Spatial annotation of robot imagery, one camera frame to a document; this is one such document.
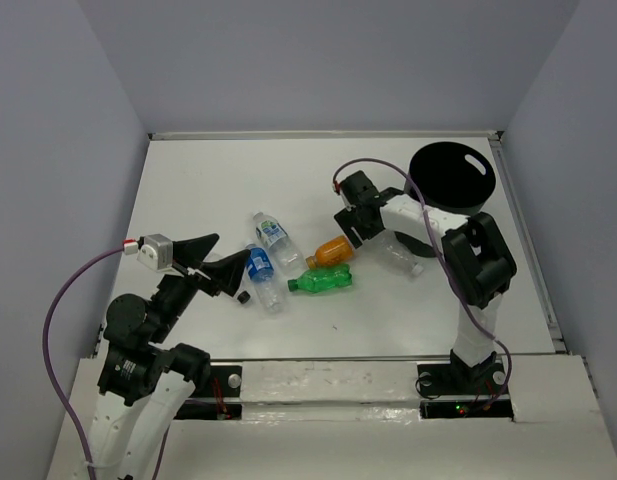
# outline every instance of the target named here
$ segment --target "bottle label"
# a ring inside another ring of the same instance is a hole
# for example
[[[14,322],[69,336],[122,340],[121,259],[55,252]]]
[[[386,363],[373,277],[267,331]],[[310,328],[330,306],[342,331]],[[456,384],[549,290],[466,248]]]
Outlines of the bottle label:
[[[265,220],[257,225],[257,237],[266,248],[272,247],[276,242],[288,236],[286,231],[276,222]]]
[[[266,269],[270,271],[274,270],[264,249],[256,247],[250,250],[250,258],[246,263],[246,271],[248,272],[248,276],[252,278],[257,275],[257,272]]]

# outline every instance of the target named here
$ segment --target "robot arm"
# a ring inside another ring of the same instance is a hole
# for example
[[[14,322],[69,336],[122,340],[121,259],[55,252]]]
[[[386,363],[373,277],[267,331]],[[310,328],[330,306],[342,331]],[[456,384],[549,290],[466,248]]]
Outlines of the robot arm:
[[[88,435],[98,480],[139,480],[177,411],[210,377],[210,355],[163,342],[198,290],[215,296],[235,295],[241,284],[248,250],[206,263],[219,240],[216,234],[182,242],[150,235],[124,244],[124,253],[158,273],[165,273],[149,299],[125,294],[106,312],[104,338],[109,341],[97,383],[100,396]],[[87,479],[85,464],[74,479]]]
[[[429,243],[421,204],[396,188],[381,192],[358,171],[339,184],[346,208],[335,220],[358,248],[384,229]],[[468,217],[426,207],[432,236],[460,289],[458,293],[479,322],[493,333],[501,294],[508,290],[517,265],[494,219],[486,213]],[[451,365],[458,382],[472,384],[495,361],[493,341],[459,309],[458,334]]]

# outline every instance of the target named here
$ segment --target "white platform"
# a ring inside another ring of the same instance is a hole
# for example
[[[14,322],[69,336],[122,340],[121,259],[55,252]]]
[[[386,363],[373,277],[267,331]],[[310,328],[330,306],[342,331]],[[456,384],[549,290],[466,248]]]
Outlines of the white platform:
[[[148,151],[128,236],[162,233],[173,240],[217,232],[227,255],[253,236],[249,213],[279,219],[304,255],[342,232],[333,215],[343,204],[331,189],[334,170],[357,157],[390,160],[407,169],[435,138],[156,141]],[[495,161],[486,138],[444,138]],[[358,165],[381,190],[404,180],[385,167]],[[484,211],[496,219],[519,271],[500,309],[498,336],[513,353],[554,352],[502,182]],[[458,303],[435,260],[414,283],[384,271],[363,249],[351,262],[354,286],[323,296],[290,295],[286,311],[266,316],[229,298],[200,293],[165,346],[185,342],[215,359],[447,355],[456,335]],[[133,258],[122,259],[114,295],[148,297],[159,282]]]
[[[83,360],[75,380],[85,425],[102,365]],[[416,371],[401,361],[247,362],[243,419],[173,422],[159,478],[617,480],[581,358],[515,357],[514,422],[421,420]],[[68,480],[80,456],[66,416],[48,479]]]

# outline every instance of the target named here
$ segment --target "bottle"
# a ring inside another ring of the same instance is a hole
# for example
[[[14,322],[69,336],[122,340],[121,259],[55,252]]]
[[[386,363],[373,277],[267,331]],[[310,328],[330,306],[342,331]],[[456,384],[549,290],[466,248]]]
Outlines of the bottle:
[[[424,271],[410,251],[402,245],[395,232],[384,230],[369,241],[364,242],[364,250],[375,256],[377,261],[395,273],[417,278]]]
[[[223,259],[223,255],[219,255],[218,253],[215,252],[210,252],[208,255],[206,255],[206,258],[204,259],[204,262],[218,262],[219,260]],[[241,282],[241,286],[239,287],[239,290],[237,290],[237,293],[235,293],[235,295],[232,297],[235,300],[237,300],[239,303],[241,303],[242,305],[245,305],[246,303],[248,303],[250,301],[250,293],[248,293],[248,290],[246,290],[244,288],[244,282],[243,282],[243,278],[242,278],[242,282]]]
[[[296,280],[288,280],[288,290],[305,290],[310,293],[319,293],[331,288],[347,287],[352,285],[350,266],[345,263],[329,268],[306,270]]]
[[[262,212],[253,214],[257,237],[286,273],[303,271],[303,255],[279,222]]]
[[[246,248],[250,250],[246,272],[255,287],[259,301],[266,310],[276,313],[282,308],[283,298],[274,280],[275,270],[270,259],[264,249],[255,245],[250,239],[246,241]]]
[[[355,254],[345,235],[333,238],[317,249],[312,257],[306,258],[311,270],[318,267],[332,267],[351,259]]]

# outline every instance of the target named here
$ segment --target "screw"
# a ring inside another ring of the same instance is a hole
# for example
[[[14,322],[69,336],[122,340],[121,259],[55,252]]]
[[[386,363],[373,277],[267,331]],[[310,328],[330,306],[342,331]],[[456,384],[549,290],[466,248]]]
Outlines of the screw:
[[[233,373],[228,377],[228,386],[230,388],[239,388],[241,386],[241,377]]]
[[[506,380],[504,372],[495,372],[492,374],[492,379],[497,385],[503,385]]]

